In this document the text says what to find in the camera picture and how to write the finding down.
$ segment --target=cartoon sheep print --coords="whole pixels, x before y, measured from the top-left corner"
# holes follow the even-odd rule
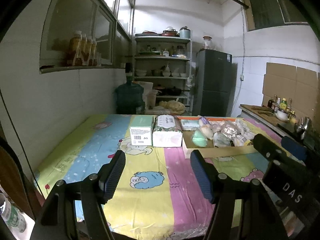
[[[132,145],[130,136],[119,140],[119,149],[130,155],[144,153],[148,155],[152,152],[152,146]]]
[[[138,189],[147,189],[160,186],[164,181],[162,172],[142,171],[136,172],[130,179],[130,186]]]

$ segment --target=tissue package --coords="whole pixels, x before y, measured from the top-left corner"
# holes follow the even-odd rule
[[[181,147],[182,129],[178,118],[164,114],[156,118],[152,133],[154,147]]]

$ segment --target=dark gray refrigerator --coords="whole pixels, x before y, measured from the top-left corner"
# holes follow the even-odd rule
[[[192,115],[227,116],[235,88],[232,55],[205,49],[197,55]]]

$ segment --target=blue canister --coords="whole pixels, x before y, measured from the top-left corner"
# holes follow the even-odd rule
[[[185,38],[185,39],[191,38],[191,31],[188,29],[187,26],[182,27],[180,29],[179,33],[180,33],[181,38]]]

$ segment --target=black cable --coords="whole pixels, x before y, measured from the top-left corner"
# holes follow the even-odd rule
[[[24,176],[23,169],[22,169],[21,163],[19,161],[19,158],[17,157],[15,152],[12,150],[10,145],[4,139],[2,139],[1,137],[0,137],[0,147],[2,147],[9,154],[9,156],[12,158],[12,160],[16,164],[16,166],[18,168],[18,172],[19,172],[19,175],[20,175],[20,179],[21,179],[21,182],[22,182],[22,186],[23,186],[24,192],[25,192],[27,200],[28,200],[28,204],[30,206],[30,209],[31,209],[31,212],[32,212],[32,215],[33,215],[34,219],[36,219],[35,212],[34,212],[34,210],[32,208],[32,205],[31,205],[27,184],[26,184],[26,181],[25,181],[26,178]]]
[[[20,137],[19,137],[19,135],[18,135],[18,132],[17,132],[17,130],[16,130],[16,128],[15,128],[13,122],[12,122],[12,119],[11,119],[11,116],[10,116],[10,114],[9,114],[8,108],[7,108],[7,106],[6,106],[5,102],[4,102],[4,98],[3,98],[3,95],[2,95],[2,92],[1,92],[1,88],[0,88],[0,97],[1,97],[2,103],[3,103],[3,105],[4,105],[4,109],[5,109],[5,111],[7,112],[7,115],[8,115],[8,117],[9,117],[9,120],[10,120],[10,123],[11,123],[11,125],[12,125],[12,128],[13,128],[14,132],[15,132],[16,135],[17,135],[17,138],[18,138],[19,143],[20,143],[20,145],[21,145],[21,148],[22,148],[22,151],[23,151],[23,153],[24,153],[24,156],[26,157],[26,160],[27,160],[28,166],[29,166],[29,168],[30,168],[32,177],[33,177],[33,179],[35,180],[35,182],[36,182],[36,184],[37,184],[37,187],[38,187],[39,190],[40,190],[41,195],[44,197],[44,195],[43,195],[43,193],[42,193],[42,191],[41,191],[41,189],[40,189],[40,186],[39,186],[39,184],[38,184],[38,182],[37,182],[37,180],[36,180],[36,176],[35,176],[35,174],[33,173],[32,169],[31,169],[31,165],[30,165],[30,162],[29,162],[29,160],[28,160],[26,151],[24,150],[24,147],[23,147],[23,145],[22,145],[22,142],[21,142],[21,140],[20,140]]]

